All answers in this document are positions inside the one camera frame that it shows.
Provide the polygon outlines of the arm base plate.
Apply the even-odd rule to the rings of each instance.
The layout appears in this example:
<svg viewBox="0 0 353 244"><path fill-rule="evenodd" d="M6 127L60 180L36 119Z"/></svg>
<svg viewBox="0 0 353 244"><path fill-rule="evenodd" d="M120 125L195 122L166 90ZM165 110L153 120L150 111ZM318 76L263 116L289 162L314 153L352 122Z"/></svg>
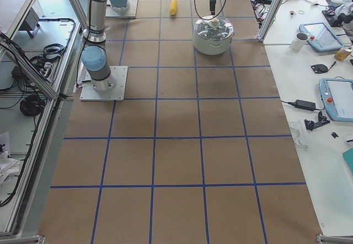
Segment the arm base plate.
<svg viewBox="0 0 353 244"><path fill-rule="evenodd" d="M81 101L123 101L128 66L110 66L111 74L102 81L92 80L86 72L80 95Z"/></svg>
<svg viewBox="0 0 353 244"><path fill-rule="evenodd" d="M105 16L107 18L135 18L138 0L108 0Z"/></svg>

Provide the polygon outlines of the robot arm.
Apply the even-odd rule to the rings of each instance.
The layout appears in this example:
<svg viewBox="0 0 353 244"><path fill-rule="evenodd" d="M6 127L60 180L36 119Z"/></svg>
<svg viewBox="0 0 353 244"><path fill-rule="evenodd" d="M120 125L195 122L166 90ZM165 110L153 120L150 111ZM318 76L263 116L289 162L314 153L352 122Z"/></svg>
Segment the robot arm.
<svg viewBox="0 0 353 244"><path fill-rule="evenodd" d="M84 31L84 37L94 45L88 46L87 49L83 50L81 61L90 75L93 89L98 92L113 89L117 84L106 59L105 50L99 45L106 40L105 16L107 1L110 1L111 6L115 8L126 8L128 5L128 0L89 0L88 26ZM212 15L215 13L215 4L215 0L210 0Z"/></svg>
<svg viewBox="0 0 353 244"><path fill-rule="evenodd" d="M117 14L125 14L130 9L129 0L109 0L111 9Z"/></svg>

